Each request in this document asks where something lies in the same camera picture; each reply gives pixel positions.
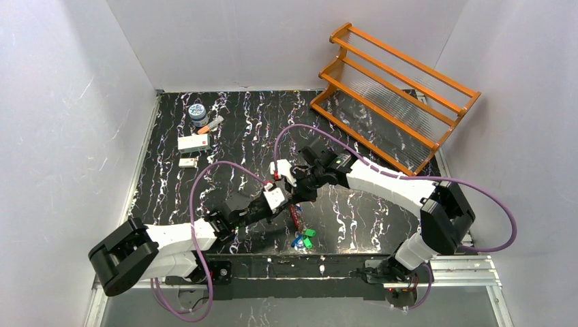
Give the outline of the round blue-white jar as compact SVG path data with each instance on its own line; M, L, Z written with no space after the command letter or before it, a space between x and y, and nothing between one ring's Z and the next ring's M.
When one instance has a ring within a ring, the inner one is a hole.
M209 122L207 109L201 103L192 104L187 110L194 127L204 127Z

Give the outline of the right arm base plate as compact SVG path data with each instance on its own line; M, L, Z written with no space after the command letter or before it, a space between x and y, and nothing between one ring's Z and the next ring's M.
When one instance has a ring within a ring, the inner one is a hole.
M369 284L401 283L406 287L413 287L419 281L428 282L428 268L431 268L429 262L419 264L411 270L394 259L369 259L354 270L352 275L355 274Z

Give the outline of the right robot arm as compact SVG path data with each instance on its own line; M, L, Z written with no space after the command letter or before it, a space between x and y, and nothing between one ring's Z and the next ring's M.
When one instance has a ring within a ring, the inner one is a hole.
M420 228L388 259L390 270L409 272L437 255L453 255L476 218L455 182L408 179L350 151L336 154L323 144L306 146L301 154L306 166L286 159L270 165L271 174L286 180L293 197L311 201L321 186L341 185L393 202L419 219Z

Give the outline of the white medicine box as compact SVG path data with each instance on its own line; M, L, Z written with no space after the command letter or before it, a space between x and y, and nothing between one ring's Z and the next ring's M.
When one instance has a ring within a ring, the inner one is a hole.
M200 152L211 148L208 134L194 134L179 137L177 139L177 146L180 153Z

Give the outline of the aluminium rail frame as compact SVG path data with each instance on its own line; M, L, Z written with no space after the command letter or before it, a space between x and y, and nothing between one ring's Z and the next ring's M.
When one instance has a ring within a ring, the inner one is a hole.
M488 255L440 256L428 282L369 284L352 272L369 254L226 255L232 281L214 286L201 326L512 326Z

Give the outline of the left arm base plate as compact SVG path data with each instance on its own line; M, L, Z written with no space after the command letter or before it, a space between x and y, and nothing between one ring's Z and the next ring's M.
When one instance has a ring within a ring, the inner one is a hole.
M228 260L209 260L207 262L209 274L207 275L202 265L186 277L166 277L166 285L208 285L209 280L213 285L228 285L232 281L232 263Z

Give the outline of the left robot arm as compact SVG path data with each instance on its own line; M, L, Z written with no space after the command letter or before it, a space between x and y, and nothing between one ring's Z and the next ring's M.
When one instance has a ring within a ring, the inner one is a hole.
M194 223L147 225L128 219L88 253L107 296L122 294L139 281L160 277L190 278L200 268L198 251L234 238L237 228L272 220L295 203L280 189L250 198L233 193Z

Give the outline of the small white flat box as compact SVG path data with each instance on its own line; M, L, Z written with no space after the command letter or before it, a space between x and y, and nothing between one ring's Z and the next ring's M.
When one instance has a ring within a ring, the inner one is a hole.
M197 168L198 167L198 159L194 158L180 158L179 159L179 167L180 168Z

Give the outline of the orange wooden shelf rack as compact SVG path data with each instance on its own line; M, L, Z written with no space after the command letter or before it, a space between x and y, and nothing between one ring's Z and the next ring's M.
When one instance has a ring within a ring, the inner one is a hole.
M347 22L319 72L326 89L312 109L399 171L417 175L481 92L421 63Z

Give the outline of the keyring with coloured key tags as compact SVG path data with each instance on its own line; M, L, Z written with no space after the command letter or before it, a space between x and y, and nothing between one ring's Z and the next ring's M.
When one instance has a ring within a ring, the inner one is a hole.
M295 238L291 243L291 247L295 249L313 249L312 238L316 236L317 232L315 229L306 226L301 214L301 207L291 205L289 206L289 212L296 227Z

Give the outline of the orange and white tube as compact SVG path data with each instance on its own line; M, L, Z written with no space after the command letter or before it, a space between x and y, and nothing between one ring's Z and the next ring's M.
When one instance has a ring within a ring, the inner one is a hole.
M198 135L202 135L202 134L207 134L209 133L211 130L215 129L216 127L218 127L222 122L224 121L224 118L222 116L217 116L215 119L213 119L210 123L208 123L207 125L205 125L204 127L201 127L198 131L197 134Z

